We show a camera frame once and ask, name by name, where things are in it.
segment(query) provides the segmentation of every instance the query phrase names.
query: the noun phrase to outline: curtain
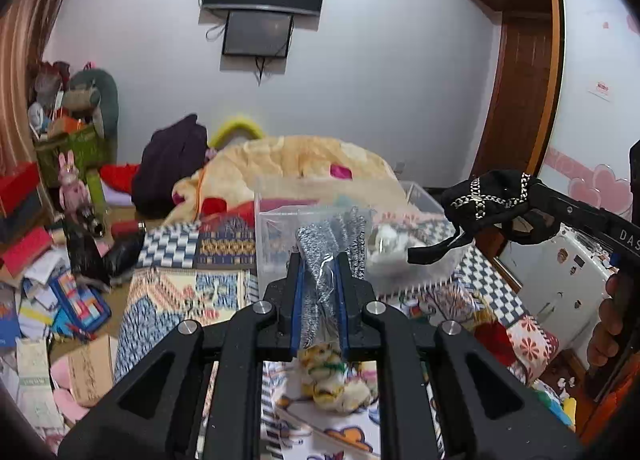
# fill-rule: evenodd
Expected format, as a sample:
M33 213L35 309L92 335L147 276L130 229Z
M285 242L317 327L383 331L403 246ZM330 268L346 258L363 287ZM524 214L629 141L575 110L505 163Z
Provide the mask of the curtain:
M27 118L30 68L40 61L62 0L12 0L0 18L0 175L36 161ZM53 207L42 184L40 201Z

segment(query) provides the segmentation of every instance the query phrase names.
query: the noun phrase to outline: red box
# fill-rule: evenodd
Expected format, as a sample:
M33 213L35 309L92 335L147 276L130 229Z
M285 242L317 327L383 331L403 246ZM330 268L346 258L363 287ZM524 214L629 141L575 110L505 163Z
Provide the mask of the red box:
M36 162L21 162L11 173L0 176L0 215L10 215L39 183Z

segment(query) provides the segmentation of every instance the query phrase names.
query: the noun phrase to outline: green box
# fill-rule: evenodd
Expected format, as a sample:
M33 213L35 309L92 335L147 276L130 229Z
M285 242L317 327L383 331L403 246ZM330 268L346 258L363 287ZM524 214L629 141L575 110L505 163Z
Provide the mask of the green box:
M36 155L40 173L47 187L58 187L58 155L71 150L74 152L80 179L84 180L87 169L100 167L111 162L111 143L100 138L93 125L88 125L75 133L63 133L51 140L36 142Z

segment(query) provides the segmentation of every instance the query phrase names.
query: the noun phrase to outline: sticker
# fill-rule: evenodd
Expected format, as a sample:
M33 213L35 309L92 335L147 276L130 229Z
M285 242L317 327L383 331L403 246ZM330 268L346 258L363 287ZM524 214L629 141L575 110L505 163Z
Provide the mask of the sticker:
M603 98L607 102L611 101L610 89L601 80L596 82L596 84L593 87L589 88L587 91L589 91L589 93L593 93L596 96L599 96L600 98Z

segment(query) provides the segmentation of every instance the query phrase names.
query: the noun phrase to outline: black bag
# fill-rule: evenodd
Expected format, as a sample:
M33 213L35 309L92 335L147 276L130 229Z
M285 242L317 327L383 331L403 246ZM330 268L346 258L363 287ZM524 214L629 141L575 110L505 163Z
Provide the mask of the black bag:
M145 242L145 231L124 234L113 242L103 257L104 268L111 277L118 277L138 261L140 250Z
M71 273L79 284L101 289L110 285L109 276L95 245L94 238L82 225L65 217L62 228L65 231L66 251L71 262Z
M207 128L197 120L197 114L188 114L174 125L156 131L146 145L131 183L131 199L143 215L166 217L175 207L174 184L204 165Z
M555 236L560 221L529 205L529 188L538 183L539 179L525 173L502 170L489 171L447 189L441 203L455 234L430 247L408 249L407 262L435 263L449 250L471 243L485 227L497 226L506 239L521 245L535 245Z

